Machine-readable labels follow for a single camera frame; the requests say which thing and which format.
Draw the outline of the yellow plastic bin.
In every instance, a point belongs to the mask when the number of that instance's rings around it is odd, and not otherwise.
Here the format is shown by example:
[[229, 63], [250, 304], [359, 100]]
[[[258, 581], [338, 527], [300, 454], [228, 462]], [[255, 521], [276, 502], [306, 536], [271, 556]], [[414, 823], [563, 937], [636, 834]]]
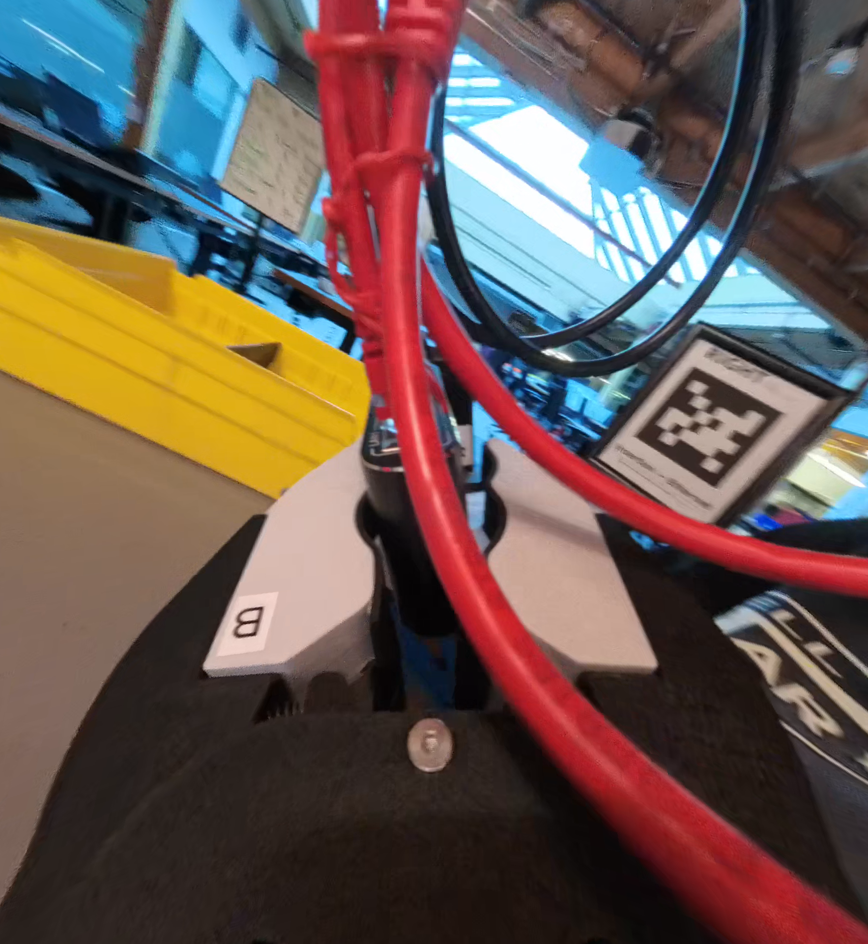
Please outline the yellow plastic bin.
[[1, 216], [0, 371], [272, 499], [370, 404], [359, 361], [218, 283]]

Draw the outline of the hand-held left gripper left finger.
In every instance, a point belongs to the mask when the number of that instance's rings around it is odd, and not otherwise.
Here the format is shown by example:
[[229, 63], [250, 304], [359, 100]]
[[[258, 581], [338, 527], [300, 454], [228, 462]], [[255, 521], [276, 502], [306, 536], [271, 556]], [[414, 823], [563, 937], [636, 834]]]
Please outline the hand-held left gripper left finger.
[[208, 677], [356, 680], [369, 667], [376, 562], [357, 527], [364, 494], [354, 443], [272, 505], [204, 658]]

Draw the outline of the handwritten whiteboard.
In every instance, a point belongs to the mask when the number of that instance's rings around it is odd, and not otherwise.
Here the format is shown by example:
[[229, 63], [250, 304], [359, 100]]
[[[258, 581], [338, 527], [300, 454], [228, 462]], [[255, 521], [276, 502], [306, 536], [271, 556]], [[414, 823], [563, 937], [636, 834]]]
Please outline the handwritten whiteboard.
[[295, 235], [310, 215], [325, 167], [322, 124], [272, 82], [247, 97], [220, 188]]

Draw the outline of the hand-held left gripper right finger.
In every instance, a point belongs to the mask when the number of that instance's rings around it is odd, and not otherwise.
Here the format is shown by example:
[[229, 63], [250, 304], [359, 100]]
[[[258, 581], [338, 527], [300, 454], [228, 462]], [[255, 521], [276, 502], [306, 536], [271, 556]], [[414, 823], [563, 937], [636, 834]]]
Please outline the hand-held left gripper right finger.
[[533, 640], [570, 680], [651, 675], [657, 656], [592, 504], [503, 440], [484, 449], [490, 571]]

